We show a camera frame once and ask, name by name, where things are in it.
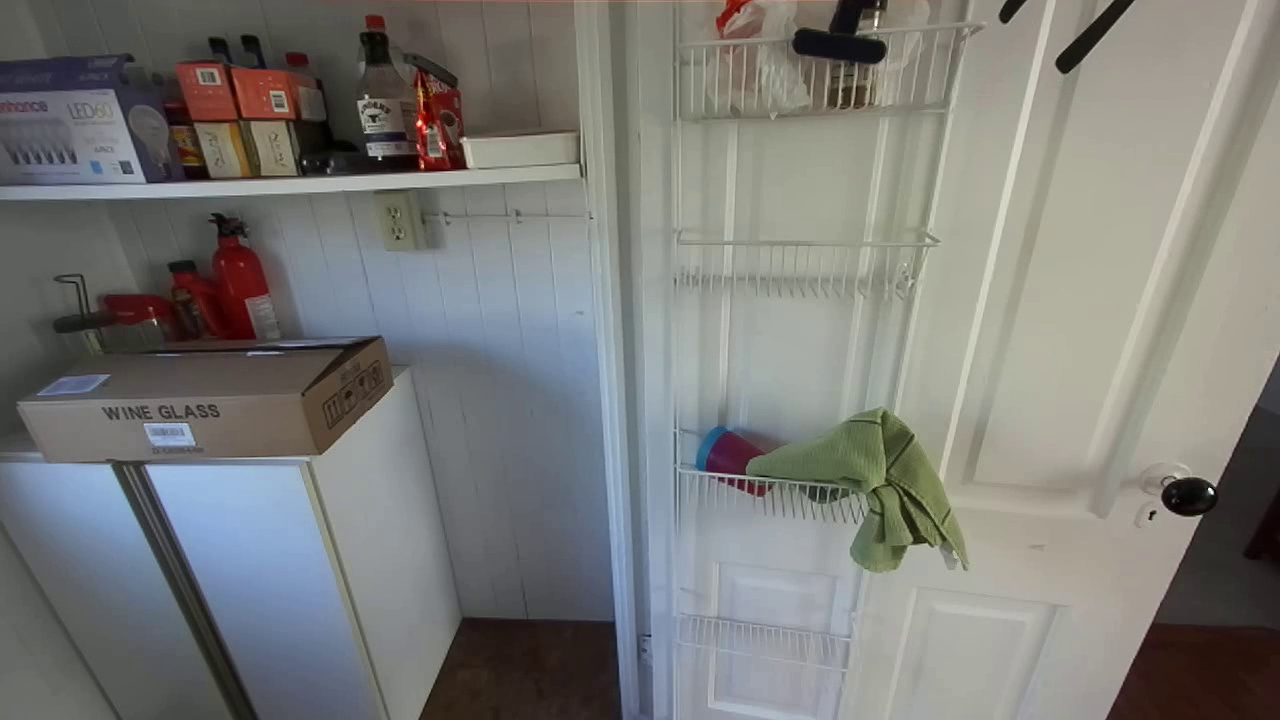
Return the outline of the black kitchen tongs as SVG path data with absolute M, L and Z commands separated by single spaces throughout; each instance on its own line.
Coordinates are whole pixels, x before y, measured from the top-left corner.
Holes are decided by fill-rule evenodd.
M 997 20 L 1012 26 L 1024 6 L 1027 0 L 1001 0 Z M 1077 73 L 1094 52 L 1094 43 L 1129 18 L 1132 6 L 1134 0 L 1108 0 L 1050 60 L 1054 73 L 1060 78 Z

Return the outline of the green cloth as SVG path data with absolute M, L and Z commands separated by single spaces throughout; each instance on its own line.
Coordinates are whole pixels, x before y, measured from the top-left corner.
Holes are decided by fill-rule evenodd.
M 946 567 L 969 567 L 946 487 L 917 433 L 886 409 L 855 411 L 825 436 L 778 446 L 755 457 L 749 472 L 801 484 L 812 500 L 855 498 L 862 522 L 849 558 L 862 574 L 895 574 L 911 547 L 937 547 Z

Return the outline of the clear plastic bag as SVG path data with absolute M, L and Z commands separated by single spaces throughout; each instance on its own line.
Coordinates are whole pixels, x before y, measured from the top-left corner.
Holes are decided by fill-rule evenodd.
M 707 104 L 736 117 L 778 117 L 812 104 L 790 60 L 797 0 L 723 0 L 710 18 Z

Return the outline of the red snack bag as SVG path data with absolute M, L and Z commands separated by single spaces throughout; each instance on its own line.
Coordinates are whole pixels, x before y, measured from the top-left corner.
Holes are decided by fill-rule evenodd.
M 461 133 L 461 88 L 450 78 L 435 73 L 429 60 L 411 66 L 414 94 L 414 164 L 422 173 L 449 173 L 464 164 Z

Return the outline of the cardboard wine glass box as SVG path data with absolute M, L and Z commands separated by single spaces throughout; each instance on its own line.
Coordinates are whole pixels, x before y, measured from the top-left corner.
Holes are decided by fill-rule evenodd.
M 378 337 L 87 357 L 14 400 L 49 460 L 315 457 L 384 392 Z

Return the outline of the clear liquor bottle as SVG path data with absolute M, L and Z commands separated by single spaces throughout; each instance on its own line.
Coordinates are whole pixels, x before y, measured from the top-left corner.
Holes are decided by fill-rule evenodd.
M 356 119 L 365 154 L 391 169 L 411 169 L 411 86 L 391 66 L 391 40 L 378 18 L 361 30 L 361 94 Z

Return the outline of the red fire extinguisher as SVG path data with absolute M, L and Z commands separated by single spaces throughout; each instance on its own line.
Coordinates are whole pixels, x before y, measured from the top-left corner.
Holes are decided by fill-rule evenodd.
M 214 211 L 214 254 L 212 269 L 222 294 L 222 316 L 231 339 L 274 339 L 281 316 L 273 303 L 269 271 L 250 254 L 242 224 L 237 218 Z

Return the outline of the white panelled door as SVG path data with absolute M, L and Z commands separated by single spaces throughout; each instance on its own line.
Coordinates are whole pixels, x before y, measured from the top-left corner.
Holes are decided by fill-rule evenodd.
M 1280 0 L 876 0 L 862 30 L 975 26 L 943 109 L 683 119 L 714 0 L 629 0 L 634 457 L 655 720 L 1102 720 L 1280 357 Z M 911 297 L 673 284 L 673 240 L 932 234 Z M 862 574 L 855 523 L 700 514 L 674 433 L 812 440 L 895 411 L 969 567 Z M 825 630 L 849 665 L 689 650 L 673 616 Z

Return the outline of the orange box right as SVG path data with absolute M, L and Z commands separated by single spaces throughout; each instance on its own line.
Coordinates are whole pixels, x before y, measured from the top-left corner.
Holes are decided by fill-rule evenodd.
M 246 125 L 257 169 L 265 178 L 296 178 L 296 88 L 281 70 L 237 70 L 237 109 Z

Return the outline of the orange box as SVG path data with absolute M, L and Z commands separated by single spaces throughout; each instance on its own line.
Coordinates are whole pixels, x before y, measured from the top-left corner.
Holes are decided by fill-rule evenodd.
M 237 70 L 237 109 L 246 125 L 257 169 L 265 178 L 296 178 L 296 88 L 281 70 Z
M 204 169 L 212 179 L 242 179 L 250 156 L 241 133 L 241 109 L 231 97 L 231 78 L 222 66 L 179 66 L 174 70 L 179 99 L 195 128 Z

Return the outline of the orange box left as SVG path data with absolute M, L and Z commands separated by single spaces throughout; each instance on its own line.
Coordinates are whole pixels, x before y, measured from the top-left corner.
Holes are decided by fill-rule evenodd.
M 241 109 L 231 97 L 231 78 L 222 66 L 179 66 L 174 70 L 179 99 L 195 128 L 204 169 L 212 179 L 242 179 L 250 156 L 241 133 Z

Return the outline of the red canister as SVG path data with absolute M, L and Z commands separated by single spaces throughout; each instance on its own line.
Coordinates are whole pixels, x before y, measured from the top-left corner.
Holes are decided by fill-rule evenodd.
M 155 297 L 155 294 L 103 294 L 101 297 L 101 313 L 110 323 L 152 329 L 160 339 L 174 339 L 179 337 L 172 302 Z

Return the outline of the black door knob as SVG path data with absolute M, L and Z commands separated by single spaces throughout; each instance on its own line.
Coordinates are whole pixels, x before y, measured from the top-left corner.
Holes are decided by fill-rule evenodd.
M 1214 484 L 1202 480 L 1202 478 L 1169 478 L 1158 484 L 1158 504 L 1173 514 L 1173 518 L 1202 518 L 1212 514 L 1221 500 Z

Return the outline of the white wall shelf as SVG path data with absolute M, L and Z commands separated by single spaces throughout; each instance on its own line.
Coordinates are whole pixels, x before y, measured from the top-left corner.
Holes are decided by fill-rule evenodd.
M 464 173 L 367 173 L 285 179 L 174 179 L 174 184 L 5 184 L 0 206 L 160 206 L 160 201 L 273 201 L 273 198 L 374 198 L 584 179 L 584 164 L 464 169 Z

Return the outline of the wall power outlet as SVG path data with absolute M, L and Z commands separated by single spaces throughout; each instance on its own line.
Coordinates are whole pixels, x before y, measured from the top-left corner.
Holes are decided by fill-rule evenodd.
M 422 218 L 411 198 L 384 198 L 378 220 L 384 220 L 387 249 L 396 249 L 396 254 L 422 254 L 429 249 Z

